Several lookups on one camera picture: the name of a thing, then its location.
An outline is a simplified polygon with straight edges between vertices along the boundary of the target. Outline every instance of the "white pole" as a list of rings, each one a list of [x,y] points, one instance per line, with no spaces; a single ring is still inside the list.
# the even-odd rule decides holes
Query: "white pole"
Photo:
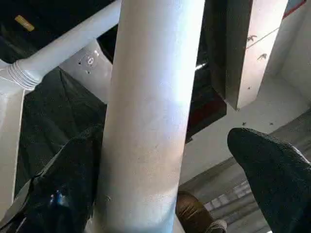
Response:
[[[170,233],[204,0],[122,3],[95,221]]]
[[[85,47],[94,38],[117,25],[120,10],[121,0],[116,0],[31,57],[9,66],[12,79],[26,90],[33,90],[42,81],[44,75]]]

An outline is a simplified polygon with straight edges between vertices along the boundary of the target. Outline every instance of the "red stripe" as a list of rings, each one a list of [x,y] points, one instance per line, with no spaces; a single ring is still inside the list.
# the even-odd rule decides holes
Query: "red stripe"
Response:
[[[201,108],[192,112],[189,116],[189,127],[193,127],[199,124],[202,120],[210,117],[213,113],[216,113],[220,108],[225,106],[225,102],[217,95],[214,95],[214,100],[208,102]]]
[[[303,2],[299,3],[296,7],[291,9],[290,11],[286,12],[283,16],[283,19],[285,19],[287,16],[289,16],[291,13],[293,13],[295,10],[297,10],[299,7],[301,7],[303,4],[305,4],[307,0],[303,0]]]

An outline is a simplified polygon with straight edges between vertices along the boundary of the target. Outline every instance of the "bolt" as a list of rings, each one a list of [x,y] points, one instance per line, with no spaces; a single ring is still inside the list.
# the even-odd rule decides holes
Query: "bolt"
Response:
[[[93,62],[94,62],[94,58],[92,58],[92,57],[89,58],[88,61],[87,61],[87,63],[88,63],[89,65],[93,64]]]

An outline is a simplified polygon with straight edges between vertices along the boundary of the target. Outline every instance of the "yellow label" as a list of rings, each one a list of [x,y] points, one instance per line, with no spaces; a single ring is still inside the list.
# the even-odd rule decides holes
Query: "yellow label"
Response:
[[[24,28],[26,28],[27,31],[29,32],[35,29],[35,27],[30,22],[28,22],[23,16],[20,15],[16,16],[15,21],[18,22]]]

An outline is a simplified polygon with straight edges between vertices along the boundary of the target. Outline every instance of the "black cloth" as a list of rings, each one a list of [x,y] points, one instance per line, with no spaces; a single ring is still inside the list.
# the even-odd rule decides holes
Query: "black cloth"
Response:
[[[272,232],[311,232],[311,164],[303,155],[251,129],[232,129],[227,143]]]
[[[105,113],[106,105],[66,72],[56,68],[48,73],[25,96],[15,194],[70,139],[94,125],[103,129]]]
[[[101,135],[94,126],[71,139],[20,190],[0,232],[84,232],[96,196]]]

